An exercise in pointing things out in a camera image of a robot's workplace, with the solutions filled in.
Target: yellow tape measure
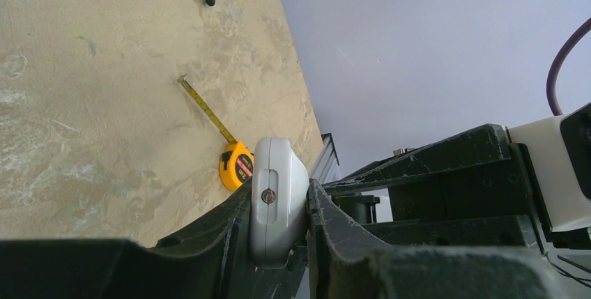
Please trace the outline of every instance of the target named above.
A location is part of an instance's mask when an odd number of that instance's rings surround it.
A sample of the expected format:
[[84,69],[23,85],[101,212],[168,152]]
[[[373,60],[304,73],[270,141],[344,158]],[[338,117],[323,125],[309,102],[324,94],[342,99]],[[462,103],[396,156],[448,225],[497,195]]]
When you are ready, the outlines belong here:
[[250,176],[252,176],[254,157],[242,142],[236,140],[221,120],[209,108],[207,103],[205,103],[205,100],[203,100],[197,91],[191,87],[185,79],[186,76],[187,75],[182,75],[176,81],[183,86],[228,141],[228,146],[226,146],[226,149],[224,149],[222,157],[220,158],[220,179],[222,179],[222,184],[224,184],[226,189],[236,191]]

